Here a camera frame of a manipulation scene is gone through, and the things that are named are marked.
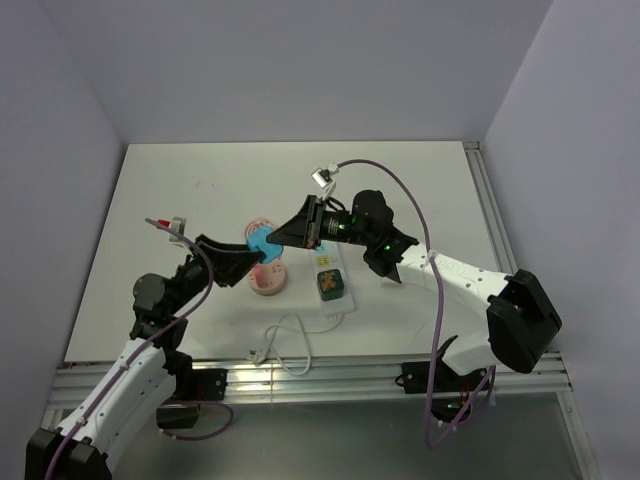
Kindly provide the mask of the blue triangular plug adapter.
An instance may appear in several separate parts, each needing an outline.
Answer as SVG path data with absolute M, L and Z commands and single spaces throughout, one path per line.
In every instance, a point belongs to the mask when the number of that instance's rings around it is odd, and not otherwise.
M 247 235 L 247 246 L 251 251 L 261 254 L 261 259 L 259 260 L 261 264 L 269 264 L 274 260 L 278 260 L 284 252 L 282 245 L 268 241 L 268 236 L 273 231 L 274 228 L 271 226 L 260 225 Z

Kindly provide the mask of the dark green cube plug adapter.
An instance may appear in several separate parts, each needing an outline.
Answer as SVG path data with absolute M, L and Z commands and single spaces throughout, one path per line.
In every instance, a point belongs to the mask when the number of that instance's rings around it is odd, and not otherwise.
M 316 275 L 320 299 L 329 302 L 340 299 L 345 293 L 345 283 L 339 269 L 320 271 Z

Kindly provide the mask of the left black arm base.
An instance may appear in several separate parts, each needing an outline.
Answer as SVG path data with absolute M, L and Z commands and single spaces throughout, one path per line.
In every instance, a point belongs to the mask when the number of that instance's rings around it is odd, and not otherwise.
M 224 400 L 228 371 L 195 369 L 186 383 L 156 410 L 156 425 L 162 430 L 189 430 L 196 426 L 206 407 Z

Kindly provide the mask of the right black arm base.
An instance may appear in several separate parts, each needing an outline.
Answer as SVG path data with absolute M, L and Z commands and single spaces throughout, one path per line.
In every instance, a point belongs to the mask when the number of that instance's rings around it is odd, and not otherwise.
M 394 382 L 404 390 L 405 394 L 426 394 L 428 387 L 428 361 L 405 362 L 401 364 L 401 373 Z M 456 415 L 467 405 L 469 407 L 461 416 L 459 422 L 464 423 L 473 414 L 472 393 L 482 383 L 482 391 L 492 392 L 495 380 L 493 369 L 478 369 L 465 376 L 457 375 L 443 362 L 436 363 L 433 381 L 433 393 L 448 393 L 448 397 L 433 398 L 431 415 L 440 422 L 450 424 Z

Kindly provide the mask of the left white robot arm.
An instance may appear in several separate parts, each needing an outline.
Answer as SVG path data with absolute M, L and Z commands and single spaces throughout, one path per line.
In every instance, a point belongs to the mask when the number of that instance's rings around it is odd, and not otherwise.
M 135 282 L 135 321 L 123 350 L 68 417 L 34 433 L 26 447 L 25 478 L 111 478 L 156 410 L 170 398 L 191 394 L 192 359 L 178 349 L 188 316 L 214 287 L 235 286 L 265 255 L 204 235 L 183 243 L 189 253 L 172 277 L 148 273 Z

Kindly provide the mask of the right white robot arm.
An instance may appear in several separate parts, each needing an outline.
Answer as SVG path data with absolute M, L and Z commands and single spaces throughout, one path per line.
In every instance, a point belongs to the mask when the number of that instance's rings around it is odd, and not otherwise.
M 364 262 L 378 276 L 442 294 L 474 313 L 479 327 L 446 342 L 433 365 L 435 383 L 446 390 L 493 365 L 532 372 L 562 327 L 534 274 L 485 270 L 428 249 L 395 226 L 393 210 L 376 190 L 357 193 L 347 211 L 330 211 L 310 195 L 267 240 L 304 249 L 324 241 L 361 246 Z

